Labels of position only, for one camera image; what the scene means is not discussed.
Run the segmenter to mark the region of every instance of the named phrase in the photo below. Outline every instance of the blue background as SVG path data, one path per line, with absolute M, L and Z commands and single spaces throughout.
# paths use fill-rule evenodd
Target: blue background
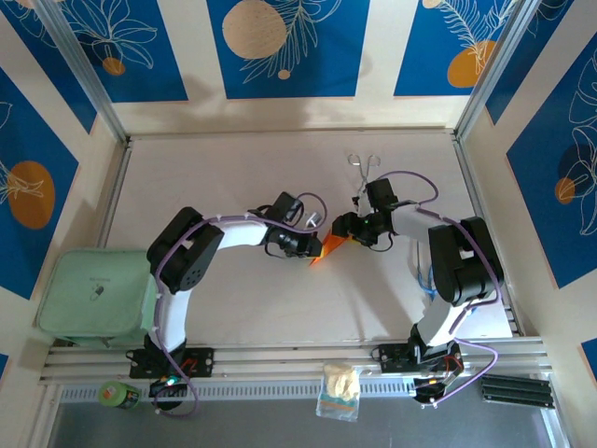
M 75 75 L 73 75 L 70 68 L 68 68 L 68 65 L 62 58 L 60 52 L 55 48 L 49 47 L 39 38 L 31 35 L 25 28 L 23 28 L 19 19 L 17 19 L 13 12 L 11 12 L 15 11 L 18 14 L 23 13 L 22 9 L 19 9 L 17 2 L 12 1 L 5 3 L 3 0 L 0 0 L 0 10 L 4 12 L 4 15 L 7 17 L 12 27 L 15 29 L 25 46 L 27 46 L 27 49 L 31 51 L 31 54 L 33 54 L 34 58 L 37 60 L 37 63 L 39 63 L 44 72 L 46 72 L 49 80 L 54 84 L 62 98 L 64 98 L 64 101 L 71 108 L 83 128 L 85 128 L 85 131 L 89 133 L 93 126 L 93 122 L 95 121 L 95 116 L 97 115 L 95 108 L 83 89 L 79 86 Z M 32 21 L 33 19 L 34 13 L 29 15 L 27 21 Z M 49 35 L 46 35 L 45 38 L 48 42 L 54 45 Z
M 222 22 L 239 0 L 208 0 L 215 47 L 228 99 L 354 96 L 361 63 L 368 0 L 343 0 L 327 19 L 315 24 L 318 45 L 310 42 L 309 56 L 301 53 L 300 64 L 290 79 L 264 73 L 243 84 L 249 71 L 241 71 L 245 59 L 234 54 L 224 40 Z M 327 0 L 322 8 L 331 7 Z
M 481 14 L 489 12 L 493 4 L 487 0 L 476 1 Z M 504 0 L 497 1 L 499 7 L 503 3 Z M 497 40 L 501 31 L 503 28 L 493 35 L 492 40 Z M 452 59 L 465 49 L 461 42 L 448 30 L 444 13 L 426 8 L 419 1 L 394 96 L 468 95 L 472 92 L 472 87 L 453 87 L 448 82 Z
M 87 0 L 99 5 L 99 0 Z M 102 67 L 102 61 L 97 58 L 90 46 L 81 46 L 88 55 L 91 65 L 104 84 L 108 95 L 115 103 L 141 103 L 155 101 L 186 101 L 187 93 L 178 66 L 174 59 L 170 40 L 166 33 L 164 22 L 161 18 L 157 0 L 128 0 L 131 8 L 130 20 L 142 21 L 150 27 L 157 28 L 154 40 L 142 44 L 149 51 L 154 65 L 151 69 L 142 63 L 124 60 L 126 70 L 123 75 L 115 77 L 107 73 Z M 29 34 L 23 24 L 10 12 L 16 10 L 16 2 L 5 3 L 0 0 L 0 8 L 17 31 L 27 48 L 32 52 L 37 62 L 42 66 L 52 83 L 56 86 L 62 97 L 70 105 L 81 124 L 89 132 L 95 118 L 95 110 L 78 85 L 74 75 L 62 59 L 60 52 L 43 43 L 39 38 Z M 76 10 L 86 23 L 93 23 L 89 13 L 80 7 Z M 27 26 L 35 28 L 36 17 L 30 14 Z
M 6 368 L 8 363 L 8 357 L 0 353 L 0 380 L 2 379 L 2 374 L 4 373 L 4 369 Z
M 0 129 L 0 161 L 8 170 L 20 161 L 41 163 L 52 176 L 56 194 L 49 223 L 38 231 L 12 216 L 8 199 L 0 204 L 0 287 L 30 299 L 78 163 L 1 69 L 0 101 L 13 104 Z
M 553 21 L 539 20 L 540 16 L 535 14 L 534 21 L 529 25 L 529 28 L 534 30 L 535 35 L 532 35 L 528 29 L 522 35 L 521 42 L 514 50 L 514 53 L 512 53 L 512 57 L 507 63 L 504 73 L 500 76 L 485 104 L 493 123 L 497 123 L 504 113 L 514 93 L 521 86 L 524 78 L 529 73 L 529 70 L 531 70 L 543 48 L 547 45 L 553 32 L 556 31 L 556 28 L 573 1 L 568 0 L 567 3 L 562 4 L 562 9 L 559 10 L 560 15 Z
M 570 104 L 580 74 L 596 48 L 597 35 L 507 153 L 558 287 L 597 268 L 597 233 L 579 234 L 580 199 L 562 205 L 555 195 L 560 160 L 575 144 L 575 125 L 568 119 Z
M 585 351 L 585 356 L 587 357 L 593 376 L 597 380 L 597 339 L 582 343 L 582 349 Z
M 87 1 L 99 5 L 99 0 Z M 142 44 L 151 54 L 154 65 L 149 69 L 142 63 L 125 59 L 123 60 L 126 67 L 124 74 L 115 77 L 104 70 L 102 61 L 98 60 L 90 47 L 83 46 L 110 98 L 115 103 L 188 100 L 157 0 L 128 0 L 128 2 L 131 7 L 130 20 L 142 21 L 150 27 L 158 28 L 156 38 Z M 93 23 L 92 18 L 89 14 L 85 15 L 82 8 L 77 12 L 87 23 Z

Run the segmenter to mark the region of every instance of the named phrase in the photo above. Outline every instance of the cable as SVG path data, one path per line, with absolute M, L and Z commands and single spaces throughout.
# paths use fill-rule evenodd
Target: cable
M 465 367 L 463 366 L 463 363 L 460 361 L 460 359 L 458 359 L 458 358 L 457 358 L 457 357 L 455 357 L 454 355 L 447 355 L 446 357 L 444 357 L 444 360 L 446 360 L 446 359 L 453 359 L 453 361 L 456 363 L 456 365 L 457 365 L 457 366 L 458 366 L 460 369 L 462 369 L 462 370 L 464 370 L 464 369 L 465 369 Z
M 448 392 L 442 398 L 437 399 L 433 403 L 425 404 L 424 406 L 429 406 L 429 405 L 438 406 L 438 404 L 441 403 L 442 401 L 445 401 L 446 399 L 449 399 L 453 395 L 455 395 L 458 392 L 460 392 L 461 390 L 463 390 L 465 387 L 468 387 L 471 384 L 473 384 L 475 381 L 478 380 L 478 378 L 480 378 L 485 373 L 487 373 L 495 365 L 495 363 L 497 362 L 497 358 L 498 358 L 499 355 L 491 347 L 488 347 L 486 345 L 480 345 L 478 343 L 470 343 L 469 341 L 463 341 L 462 339 L 457 339 L 457 338 L 454 338 L 454 340 L 457 343 L 459 343 L 460 345 L 467 345 L 469 347 L 475 347 L 475 348 L 479 348 L 481 350 L 486 350 L 488 352 L 491 352 L 493 354 L 493 359 L 492 359 L 492 361 L 487 366 L 485 366 L 483 369 L 481 369 L 480 371 L 478 371 L 477 373 L 475 373 L 473 376 L 471 376 L 466 382 L 464 382 L 463 384 L 459 385 L 458 387 L 456 387 L 452 391 Z
M 266 243 L 266 244 L 265 244 L 265 254 L 266 254 L 268 257 L 274 257 L 275 259 L 287 259 L 287 258 L 285 258 L 285 257 L 281 257 L 281 256 L 279 256 L 279 255 L 272 254 L 272 253 L 270 252 L 270 250 L 269 250 L 269 247 L 270 247 L 270 243 Z
M 429 210 L 418 208 L 417 211 L 419 213 L 423 213 L 423 214 L 428 215 L 430 217 L 435 217 L 437 219 L 440 219 L 440 220 L 442 220 L 442 221 L 444 221 L 444 222 L 446 222 L 448 224 L 451 224 L 456 229 L 458 229 L 458 231 L 466 238 L 466 240 L 468 241 L 468 243 L 472 246 L 473 251 L 475 252 L 475 254 L 480 258 L 481 263 L 483 264 L 483 267 L 487 270 L 487 273 L 489 274 L 489 276 L 490 276 L 490 278 L 492 280 L 492 283 L 493 283 L 493 287 L 495 289 L 495 299 L 492 299 L 490 301 L 483 301 L 483 302 L 477 303 L 477 304 L 472 304 L 471 303 L 471 304 L 469 304 L 469 305 L 467 305 L 465 307 L 465 309 L 458 315 L 458 317 L 456 317 L 456 319 L 454 320 L 454 323 L 450 327 L 449 333 L 453 334 L 458 329 L 458 326 L 460 325 L 460 323 L 463 321 L 463 319 L 466 317 L 466 315 L 468 313 L 470 313 L 473 310 L 479 308 L 480 306 L 488 306 L 488 305 L 492 305 L 494 303 L 497 303 L 499 301 L 502 301 L 502 291 L 500 289 L 500 284 L 499 284 L 499 281 L 497 280 L 497 275 L 495 275 L 495 271 L 493 270 L 492 265 L 487 260 L 487 257 L 485 256 L 485 254 L 483 253 L 483 251 L 481 250 L 481 248 L 479 247 L 479 245 L 477 244 L 477 242 L 475 241 L 475 239 L 462 226 L 462 224 L 460 224 L 459 222 L 454 221 L 453 219 L 450 219 L 449 217 L 441 217 L 439 214 L 437 214 L 435 212 L 431 212 Z M 493 354 L 493 359 L 492 359 L 492 361 L 487 366 L 485 366 L 483 369 L 481 369 L 479 372 L 477 372 L 475 375 L 473 375 L 468 381 L 466 381 L 462 385 L 459 385 L 454 390 L 452 390 L 451 392 L 449 392 L 448 394 L 446 394 L 442 398 L 440 398 L 440 399 L 436 400 L 434 403 L 432 403 L 434 406 L 437 406 L 442 401 L 450 398 L 451 396 L 453 396 L 457 392 L 463 390 L 465 387 L 471 385 L 478 378 L 480 378 L 480 376 L 484 375 L 487 371 L 489 371 L 495 365 L 495 363 L 497 362 L 497 359 L 498 359 L 498 353 L 495 350 L 493 350 L 491 347 L 487 347 L 485 345 L 480 345 L 480 344 L 477 344 L 477 343 L 470 343 L 468 341 L 464 341 L 462 339 L 457 339 L 457 338 L 454 338 L 454 340 L 457 343 L 461 344 L 461 345 L 467 345 L 469 347 L 476 347 L 476 348 L 479 348 L 481 350 L 487 350 L 488 352 L 491 352 Z
M 473 304 L 471 302 L 463 309 L 463 311 L 458 315 L 458 317 L 456 317 L 456 319 L 454 320 L 454 323 L 450 327 L 450 334 L 453 334 L 456 331 L 456 329 L 458 329 L 458 326 L 461 324 L 463 319 L 469 313 L 472 313 L 473 310 L 479 308 L 480 306 L 489 306 L 489 305 L 493 305 L 494 303 L 501 302 L 502 301 L 502 290 L 500 289 L 500 284 L 497 280 L 497 275 L 495 275 L 495 272 L 493 271 L 492 265 L 487 260 L 487 257 L 485 257 L 485 254 L 483 253 L 483 251 L 481 250 L 481 248 L 479 247 L 479 245 L 477 244 L 475 239 L 470 235 L 470 233 L 468 233 L 468 231 L 462 226 L 462 224 L 454 221 L 453 219 L 450 219 L 449 217 L 441 217 L 436 212 L 431 212 L 431 211 L 425 210 L 423 208 L 418 208 L 417 211 L 419 213 L 423 213 L 424 215 L 428 215 L 430 217 L 436 217 L 437 219 L 442 220 L 448 224 L 451 224 L 456 229 L 458 229 L 458 231 L 466 238 L 468 243 L 472 246 L 473 251 L 475 252 L 477 257 L 479 257 L 479 259 L 481 260 L 483 267 L 485 268 L 485 270 L 489 274 L 489 277 L 492 280 L 493 288 L 495 289 L 495 298 L 494 299 L 491 299 L 489 301 L 482 301 L 482 302 L 476 303 L 476 304 Z
M 388 247 L 386 247 L 385 249 L 374 249 L 373 247 L 369 246 L 368 247 L 369 250 L 372 250 L 373 252 L 377 252 L 378 254 L 382 254 L 383 252 L 387 252 L 392 247 L 394 247 L 394 239 L 392 238 L 392 233 L 388 233 L 388 239 L 390 240 L 390 245 Z
M 326 201 L 324 201 L 323 199 L 321 199 L 321 196 L 318 196 L 315 193 L 311 193 L 310 191 L 305 191 L 304 193 L 300 193 L 299 196 L 297 196 L 297 199 L 300 198 L 304 198 L 305 196 L 309 196 L 312 198 L 315 198 L 317 201 L 319 201 L 319 203 L 321 204 L 322 208 L 324 209 L 324 217 L 322 218 L 321 222 L 319 223 L 318 226 L 316 227 L 311 227 L 312 231 L 316 231 L 318 230 L 323 224 L 324 222 L 326 222 L 327 220 L 327 205 L 326 205 Z
M 427 182 L 427 184 L 429 184 L 431 186 L 431 188 L 434 191 L 434 196 L 429 198 L 429 199 L 425 199 L 424 201 L 420 201 L 419 205 L 423 205 L 424 203 L 431 203 L 432 201 L 434 201 L 435 199 L 437 199 L 437 197 L 439 196 L 439 189 L 437 188 L 436 184 L 429 179 L 428 177 L 421 175 L 419 173 L 415 173 L 413 171 L 391 171 L 389 173 L 386 173 L 385 175 L 381 175 L 380 177 L 378 177 L 377 180 L 382 179 L 387 177 L 388 175 L 413 175 L 415 177 L 419 177 L 422 180 L 424 180 L 425 182 Z M 431 212 L 429 210 L 425 210 L 422 208 L 418 208 L 417 209 L 418 212 L 426 214 L 430 217 L 436 217 L 439 220 L 442 220 L 448 224 L 451 224 L 452 226 L 454 226 L 456 229 L 458 229 L 458 231 L 460 231 L 460 233 L 466 238 L 466 240 L 470 243 L 470 245 L 473 247 L 473 250 L 475 251 L 475 253 L 477 254 L 477 256 L 480 258 L 481 263 L 483 264 L 483 267 L 487 270 L 487 273 L 489 274 L 492 283 L 493 283 L 493 287 L 495 289 L 495 299 L 492 299 L 490 301 L 483 301 L 481 303 L 477 303 L 477 304 L 469 304 L 465 307 L 465 309 L 458 315 L 458 317 L 456 318 L 456 320 L 454 321 L 454 323 L 452 324 L 451 328 L 450 328 L 450 334 L 453 334 L 456 329 L 458 328 L 458 326 L 460 325 L 460 323 L 463 321 L 463 319 L 466 317 L 466 315 L 472 311 L 474 311 L 475 309 L 479 308 L 480 306 L 488 306 L 488 305 L 492 305 L 494 303 L 498 303 L 499 301 L 502 301 L 502 291 L 500 289 L 500 285 L 499 282 L 497 280 L 497 275 L 495 275 L 495 272 L 493 271 L 492 265 L 490 264 L 490 262 L 487 260 L 487 257 L 485 257 L 485 254 L 483 253 L 483 251 L 481 250 L 481 248 L 479 247 L 479 245 L 477 244 L 477 242 L 474 240 L 474 238 L 470 235 L 470 233 L 468 233 L 468 231 L 466 231 L 466 229 L 459 223 L 454 221 L 453 219 L 450 219 L 448 217 L 441 217 L 439 214 L 435 213 L 435 212 Z M 483 369 L 481 369 L 481 371 L 479 371 L 478 373 L 476 373 L 475 375 L 473 375 L 468 381 L 466 381 L 464 384 L 459 385 L 458 387 L 456 387 L 454 390 L 452 390 L 452 392 L 449 392 L 448 394 L 446 394 L 444 397 L 442 397 L 441 399 L 438 399 L 437 401 L 435 401 L 433 404 L 434 406 L 437 406 L 439 403 L 441 403 L 442 401 L 444 401 L 445 399 L 450 398 L 451 396 L 453 396 L 454 394 L 458 393 L 459 391 L 461 391 L 462 389 L 464 389 L 465 387 L 469 386 L 470 384 L 472 384 L 473 382 L 475 382 L 478 378 L 480 378 L 480 376 L 484 375 L 487 371 L 489 371 L 497 362 L 498 359 L 498 354 L 495 350 L 493 350 L 491 347 L 487 347 L 485 345 L 480 345 L 480 344 L 476 344 L 476 343 L 470 343 L 467 341 L 463 341 L 457 338 L 454 338 L 454 340 L 457 343 L 460 343 L 462 345 L 468 345 L 470 347 L 476 347 L 476 348 L 480 348 L 482 350 L 487 350 L 489 352 L 491 352 L 493 354 L 493 359 L 492 361 Z
M 290 224 L 290 226 L 292 226 L 293 228 L 297 227 L 302 218 L 305 216 L 305 204 L 301 202 L 300 207 L 298 209 L 300 210 L 300 215 L 298 215 L 298 219 L 295 219 L 295 222 Z
M 437 289 L 433 287 L 433 266 L 429 266 L 429 272 L 427 274 L 427 285 L 423 283 L 423 274 L 421 273 L 421 252 L 419 249 L 419 242 L 417 241 L 417 281 L 419 287 L 429 295 L 429 300 L 433 301 L 437 295 Z
M 271 219 L 266 219 L 264 217 L 250 216 L 248 214 L 247 215 L 239 215 L 239 216 L 230 216 L 230 217 L 210 217 L 208 219 L 204 219 L 203 221 L 195 224 L 194 226 L 191 226 L 178 239 L 178 241 L 170 248 L 170 250 L 166 253 L 166 255 L 164 256 L 164 258 L 161 260 L 160 264 L 158 265 L 158 269 L 156 269 L 156 273 L 154 274 L 154 277 L 156 279 L 156 284 L 158 286 L 158 300 L 157 300 L 156 308 L 155 308 L 155 311 L 154 311 L 154 330 L 155 330 L 155 334 L 156 334 L 156 339 L 158 340 L 158 344 L 160 346 L 160 349 L 163 352 L 163 354 L 166 356 L 166 359 L 168 359 L 168 362 L 170 362 L 170 364 L 174 367 L 174 370 L 176 371 L 176 373 L 178 373 L 178 375 L 187 384 L 187 386 L 191 390 L 191 392 L 192 392 L 195 400 L 194 400 L 193 409 L 190 412 L 188 412 L 188 413 L 182 413 L 182 414 L 163 413 L 158 408 L 156 408 L 156 411 L 158 413 L 161 413 L 163 415 L 166 415 L 166 416 L 172 417 L 172 418 L 185 418 L 185 417 L 189 417 L 189 416 L 193 415 L 194 413 L 196 413 L 199 410 L 199 391 L 192 384 L 192 382 L 190 381 L 190 378 L 182 371 L 182 369 L 180 368 L 180 366 L 178 366 L 178 364 L 172 358 L 172 356 L 170 355 L 170 353 L 168 352 L 168 350 L 166 350 L 166 347 L 165 347 L 164 342 L 162 340 L 162 335 L 161 335 L 161 331 L 160 331 L 160 318 L 161 318 L 161 309 L 162 309 L 162 304 L 163 304 L 162 298 L 164 297 L 164 295 L 166 293 L 166 290 L 165 290 L 165 285 L 161 282 L 160 279 L 161 279 L 161 272 L 163 271 L 164 266 L 166 265 L 166 263 L 168 263 L 168 261 L 170 260 L 170 258 L 176 252 L 176 250 L 187 240 L 188 237 L 190 237 L 190 235 L 192 235 L 193 233 L 195 233 L 198 229 L 200 229 L 204 225 L 206 225 L 208 223 L 211 223 L 211 222 L 238 222 L 238 221 L 243 222 L 243 221 L 249 220 L 249 221 L 255 221 L 255 222 L 262 222 L 264 224 L 271 224 L 273 226 L 280 227 L 280 228 L 285 229 L 287 231 L 294 231 L 296 233 L 313 233 L 314 231 L 317 231 L 317 230 L 321 229 L 321 227 L 324 225 L 324 223 L 326 222 L 326 219 L 327 219 L 327 206 L 326 206 L 326 203 L 324 202 L 323 199 L 321 199 L 319 196 L 317 196 L 314 193 L 302 193 L 300 196 L 313 196 L 323 206 L 323 208 L 324 208 L 324 218 L 322 219 L 322 221 L 317 226 L 311 227 L 311 228 L 305 229 L 305 230 L 303 230 L 303 229 L 295 229 L 295 228 L 287 226 L 287 225 L 285 225 L 283 223 L 280 223 L 280 222 L 277 222 L 277 221 L 272 221 Z M 158 396 L 156 396 L 154 398 L 154 406 L 157 405 L 157 402 L 158 402 Z
M 380 175 L 375 180 L 383 179 L 383 178 L 385 178 L 385 177 L 387 177 L 389 175 L 413 175 L 415 177 L 419 177 L 420 179 L 424 180 L 427 184 L 429 184 L 429 186 L 434 191 L 434 195 L 433 195 L 433 197 L 431 197 L 429 199 L 425 199 L 424 201 L 420 201 L 419 205 L 423 205 L 424 203 L 431 203 L 435 199 L 437 199 L 437 197 L 439 196 L 439 189 L 437 188 L 437 185 L 429 177 L 427 177 L 426 175 L 421 175 L 419 173 L 415 173 L 414 171 L 406 171 L 406 170 L 390 171 L 389 173 L 386 173 L 385 175 Z

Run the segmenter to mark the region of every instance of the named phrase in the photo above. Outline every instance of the white table surface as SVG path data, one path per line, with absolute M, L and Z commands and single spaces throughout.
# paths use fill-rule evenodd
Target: white table surface
M 440 190 L 429 208 L 454 218 L 473 216 L 451 138 L 444 132 L 143 138 L 133 142 L 108 246 L 147 248 L 187 205 L 205 217 L 238 215 L 271 203 L 283 190 L 293 195 L 313 191 L 326 200 L 323 239 L 335 217 L 353 210 L 360 175 L 347 161 L 351 153 L 382 159 L 379 168 L 371 169 L 370 180 L 392 170 L 427 175 Z M 432 194 L 419 179 L 391 180 L 400 200 Z M 316 201 L 305 203 L 308 210 L 317 209 Z M 406 339 L 428 305 L 416 281 L 414 249 L 406 237 L 397 237 L 393 249 L 383 254 L 345 244 L 313 267 L 304 259 L 267 257 L 262 247 L 220 251 L 192 294 L 187 337 L 212 344 Z M 423 253 L 427 259 L 427 247 Z M 458 336 L 511 336 L 503 306 L 478 310 Z

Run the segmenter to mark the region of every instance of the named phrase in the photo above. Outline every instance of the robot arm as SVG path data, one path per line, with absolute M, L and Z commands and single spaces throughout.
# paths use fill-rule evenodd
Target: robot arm
M 356 213 L 338 217 L 332 234 L 351 237 L 364 246 L 376 245 L 385 233 L 400 234 L 429 246 L 438 297 L 413 326 L 408 344 L 385 353 L 391 361 L 385 364 L 391 365 L 388 371 L 393 372 L 434 369 L 446 355 L 457 352 L 455 332 L 474 305 L 494 292 L 492 278 L 477 251 L 455 225 L 437 214 L 422 213 L 417 203 L 400 202 L 386 178 L 368 183 L 366 190 L 372 212 L 364 217 Z M 483 219 L 464 219 L 459 227 L 476 242 L 501 285 L 504 272 Z
M 302 207 L 301 201 L 282 193 L 272 206 L 259 207 L 263 212 L 254 210 L 251 213 L 254 217 L 284 223 L 294 221 Z M 321 253 L 317 232 L 294 232 L 266 222 L 239 219 L 228 221 L 222 218 L 205 223 L 175 250 L 163 266 L 160 280 L 168 289 L 160 299 L 162 303 L 156 327 L 149 332 L 150 341 L 156 347 L 160 347 L 157 328 L 160 329 L 163 347 L 169 353 L 184 347 L 188 300 L 192 289 L 205 275 L 216 251 L 238 245 L 275 244 L 287 257 L 317 257 Z M 157 273 L 164 257 L 180 238 L 202 221 L 203 216 L 191 207 L 183 208 L 174 217 L 147 251 L 152 274 Z
M 215 227 L 221 231 L 222 235 L 216 250 L 222 250 L 238 245 L 261 245 L 269 230 L 269 226 L 266 224 L 255 221 L 223 222 L 215 224 Z M 196 273 L 200 269 L 201 268 L 199 267 L 193 267 L 190 271 L 190 275 L 193 275 L 193 273 Z M 202 272 L 204 273 L 206 269 L 207 265 L 202 269 Z M 187 338 L 185 333 L 185 322 L 187 321 L 188 300 L 193 291 L 192 288 L 187 289 L 187 285 L 198 283 L 201 280 L 201 277 L 202 274 L 196 279 L 191 279 L 192 277 L 181 279 L 181 290 L 178 290 L 173 294 L 171 290 L 168 289 L 161 298 L 163 304 L 161 305 L 162 309 L 158 327 L 160 328 L 162 343 L 169 352 L 172 352 L 179 347 Z M 155 330 L 149 332 L 149 337 L 153 344 L 160 346 Z

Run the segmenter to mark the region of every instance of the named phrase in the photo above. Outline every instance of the orange cone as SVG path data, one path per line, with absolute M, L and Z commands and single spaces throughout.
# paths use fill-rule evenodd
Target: orange cone
M 326 235 L 326 238 L 324 239 L 323 247 L 321 249 L 321 255 L 316 259 L 313 259 L 309 266 L 313 266 L 320 259 L 332 253 L 334 249 L 340 247 L 341 244 L 344 243 L 346 240 L 348 240 L 348 238 L 342 238 L 341 236 L 332 235 L 332 232 L 329 231 Z

